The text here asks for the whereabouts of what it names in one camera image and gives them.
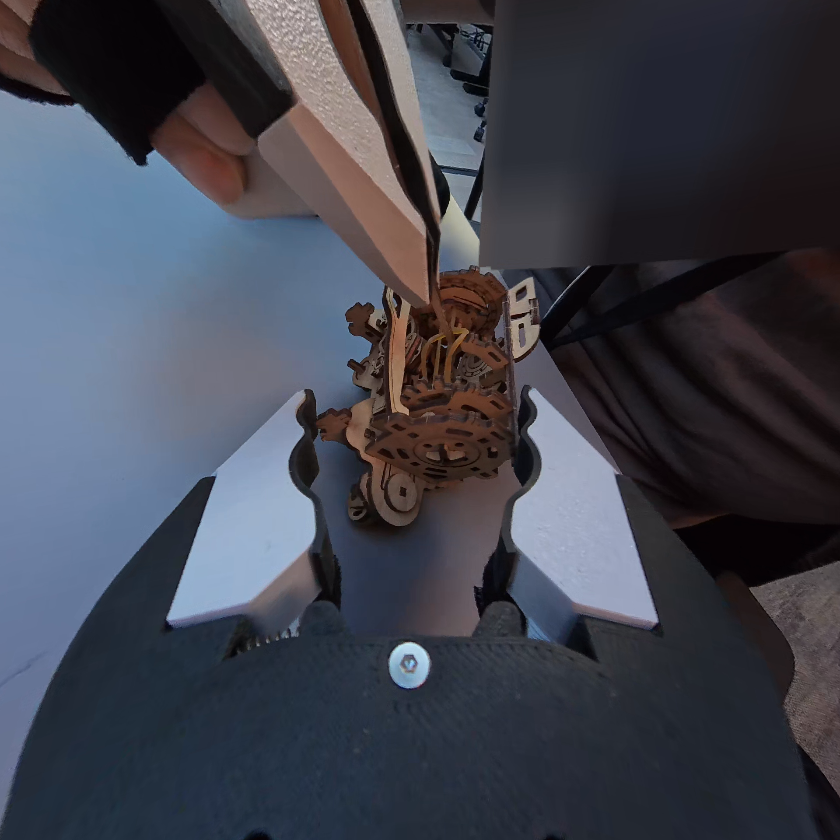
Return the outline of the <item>yellow rubber band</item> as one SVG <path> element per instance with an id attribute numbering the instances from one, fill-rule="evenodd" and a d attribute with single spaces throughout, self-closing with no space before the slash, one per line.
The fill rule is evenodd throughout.
<path id="1" fill-rule="evenodd" d="M 450 334 L 440 332 L 425 342 L 419 365 L 419 376 L 424 382 L 441 379 L 444 383 L 453 381 L 454 358 L 469 331 L 454 328 Z"/>

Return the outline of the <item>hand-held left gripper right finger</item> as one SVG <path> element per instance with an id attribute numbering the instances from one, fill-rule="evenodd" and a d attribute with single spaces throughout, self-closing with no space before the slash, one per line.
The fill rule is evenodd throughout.
<path id="1" fill-rule="evenodd" d="M 479 613 L 514 601 L 532 637 L 567 640 L 580 616 L 651 629 L 658 615 L 616 472 L 537 389 L 521 391 L 514 471 Z"/>

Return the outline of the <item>wooden mechanical model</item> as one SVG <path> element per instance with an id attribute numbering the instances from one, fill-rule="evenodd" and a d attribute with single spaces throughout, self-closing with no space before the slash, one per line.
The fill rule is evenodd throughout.
<path id="1" fill-rule="evenodd" d="M 491 479 L 515 448 L 513 366 L 534 349 L 540 331 L 534 279 L 512 289 L 476 266 L 441 274 L 438 298 L 412 308 L 392 290 L 383 303 L 356 303 L 345 312 L 352 335 L 370 343 L 362 361 L 350 360 L 353 383 L 368 397 L 318 416 L 322 440 L 345 445 L 364 462 L 352 486 L 353 522 L 404 527 L 424 492 L 467 478 Z M 464 328 L 453 381 L 420 379 L 425 342 Z"/>

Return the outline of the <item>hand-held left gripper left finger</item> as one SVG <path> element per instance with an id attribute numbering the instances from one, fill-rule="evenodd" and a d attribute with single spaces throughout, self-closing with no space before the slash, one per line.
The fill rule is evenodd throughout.
<path id="1" fill-rule="evenodd" d="M 247 616 L 286 629 L 318 599 L 340 606 L 320 499 L 316 401 L 295 394 L 217 470 L 167 617 L 185 627 Z"/>

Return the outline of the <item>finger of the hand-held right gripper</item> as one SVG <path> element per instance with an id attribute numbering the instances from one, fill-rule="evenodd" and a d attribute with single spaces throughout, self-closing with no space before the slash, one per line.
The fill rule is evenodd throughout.
<path id="1" fill-rule="evenodd" d="M 407 193 L 423 218 L 427 231 L 428 275 L 432 290 L 438 289 L 441 212 L 434 179 L 434 169 L 427 149 L 417 91 L 407 51 L 405 27 L 394 2 L 365 1 L 381 55 L 383 70 L 374 72 L 379 81 L 388 83 L 389 91 L 379 95 L 381 104 L 389 102 L 386 116 L 389 132 L 400 162 Z"/>
<path id="2" fill-rule="evenodd" d="M 427 236 L 374 114 L 354 90 L 319 2 L 247 2 L 293 103 L 258 139 L 267 164 L 388 287 L 429 303 Z"/>

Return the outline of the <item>person's right hand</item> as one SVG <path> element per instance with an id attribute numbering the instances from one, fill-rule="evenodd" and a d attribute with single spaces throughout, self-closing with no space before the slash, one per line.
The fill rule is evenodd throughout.
<path id="1" fill-rule="evenodd" d="M 1 2 L 2 89 L 31 101 L 70 104 L 57 79 L 28 42 L 38 2 Z M 155 129 L 152 147 L 195 188 L 225 207 L 245 193 L 245 157 L 255 146 L 209 82 L 196 89 Z"/>

